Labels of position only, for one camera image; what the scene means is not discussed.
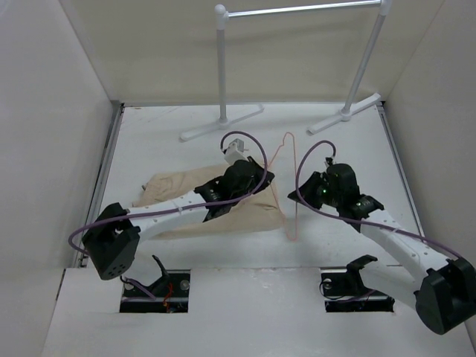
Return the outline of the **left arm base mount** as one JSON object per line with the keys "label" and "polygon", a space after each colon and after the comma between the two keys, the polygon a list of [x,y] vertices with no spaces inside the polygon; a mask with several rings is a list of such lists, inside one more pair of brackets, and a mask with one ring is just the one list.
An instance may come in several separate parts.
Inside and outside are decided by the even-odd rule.
{"label": "left arm base mount", "polygon": [[190,295],[190,270],[168,271],[170,280],[152,298],[144,289],[125,284],[120,300],[120,313],[187,313]]}

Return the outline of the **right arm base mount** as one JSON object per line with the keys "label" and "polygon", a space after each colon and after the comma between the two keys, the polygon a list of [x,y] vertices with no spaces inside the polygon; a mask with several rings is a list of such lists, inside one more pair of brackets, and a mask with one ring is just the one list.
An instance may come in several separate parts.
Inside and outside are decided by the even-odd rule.
{"label": "right arm base mount", "polygon": [[327,313],[394,312],[392,297],[364,287],[345,268],[322,269],[319,290]]}

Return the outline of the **beige cargo trousers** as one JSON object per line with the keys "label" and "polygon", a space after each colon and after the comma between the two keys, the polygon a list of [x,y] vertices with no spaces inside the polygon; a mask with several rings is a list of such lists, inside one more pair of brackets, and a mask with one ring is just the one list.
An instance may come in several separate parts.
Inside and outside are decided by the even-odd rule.
{"label": "beige cargo trousers", "polygon": [[[202,167],[177,173],[157,173],[144,186],[142,197],[134,207],[153,205],[175,199],[193,188],[222,175],[227,164]],[[234,206],[230,213],[209,222],[181,226],[160,233],[154,240],[204,237],[218,234],[245,234],[273,231],[283,226],[280,210],[274,197],[274,185]]]}

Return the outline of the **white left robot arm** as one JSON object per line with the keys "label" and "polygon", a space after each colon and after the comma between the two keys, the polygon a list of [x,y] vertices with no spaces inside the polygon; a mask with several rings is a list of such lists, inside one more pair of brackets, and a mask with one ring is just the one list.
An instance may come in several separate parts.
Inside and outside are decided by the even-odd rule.
{"label": "white left robot arm", "polygon": [[235,161],[216,178],[183,195],[154,205],[123,208],[108,205],[82,238],[101,280],[122,277],[138,246],[164,232],[227,215],[242,200],[265,190],[274,174],[251,157]]}

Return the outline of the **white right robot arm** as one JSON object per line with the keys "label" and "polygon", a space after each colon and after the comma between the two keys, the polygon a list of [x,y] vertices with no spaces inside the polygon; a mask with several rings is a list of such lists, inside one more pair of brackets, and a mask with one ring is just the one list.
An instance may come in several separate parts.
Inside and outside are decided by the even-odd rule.
{"label": "white right robot arm", "polygon": [[319,212],[335,208],[338,219],[382,247],[400,265],[390,268],[371,255],[346,266],[345,286],[353,294],[384,293],[414,309],[432,332],[443,335],[475,316],[475,268],[429,247],[426,239],[404,231],[372,196],[360,192],[348,164],[329,164],[298,184],[289,199]]}

